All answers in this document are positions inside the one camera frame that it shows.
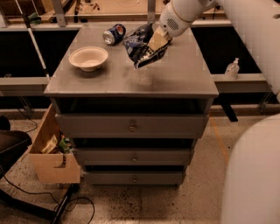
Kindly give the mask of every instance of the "white bottle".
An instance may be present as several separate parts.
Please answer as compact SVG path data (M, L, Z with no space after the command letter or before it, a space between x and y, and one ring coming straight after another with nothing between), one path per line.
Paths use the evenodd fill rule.
M230 63L227 66L227 70L225 72L225 76L229 80L235 80L237 78L238 71L239 71L238 60L239 60L238 58L235 58L234 62Z

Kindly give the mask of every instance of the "cardboard box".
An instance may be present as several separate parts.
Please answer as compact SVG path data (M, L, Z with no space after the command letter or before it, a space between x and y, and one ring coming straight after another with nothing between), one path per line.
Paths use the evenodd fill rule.
M52 135L60 138L60 127L55 120L53 105L45 112L38 132L32 139L29 151L31 162L35 168L38 180L42 183L80 183L81 167L73 154L42 154Z

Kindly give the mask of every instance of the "white bowl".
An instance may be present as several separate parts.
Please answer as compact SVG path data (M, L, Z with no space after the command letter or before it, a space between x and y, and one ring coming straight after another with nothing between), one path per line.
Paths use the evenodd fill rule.
M69 57L69 62L75 67L79 67L86 72L93 72L99 69L108 58L108 52L97 46L82 47Z

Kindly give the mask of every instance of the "crushed can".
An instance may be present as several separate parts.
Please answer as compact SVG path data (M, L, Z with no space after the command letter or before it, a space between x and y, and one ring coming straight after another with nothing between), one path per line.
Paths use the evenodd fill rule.
M115 45L123 40L126 29L123 24L116 24L103 33L103 39L109 46Z

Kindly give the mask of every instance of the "floor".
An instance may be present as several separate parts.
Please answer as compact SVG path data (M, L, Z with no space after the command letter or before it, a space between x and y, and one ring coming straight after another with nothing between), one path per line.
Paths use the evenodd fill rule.
M183 185L172 187L96 187L82 182L73 202L64 212L61 223L96 224L217 224L220 223L222 192L225 171L231 150L241 134L251 125L266 116L279 113L276 107L261 115L255 106L234 108L238 122L230 122L222 110L211 109L209 122L203 137L195 147L195 153ZM12 130L32 130L35 124L26 120L17 111L0 113L8 115ZM40 111L32 119L40 123ZM38 131L29 132L32 137ZM28 154L23 155L6 174L6 178L27 192L52 193L59 200L67 185L46 185L38 181ZM56 203L49 195L30 195L12 187L3 178L0 188L13 197L54 209ZM28 213L7 207L0 201L0 223L49 223Z

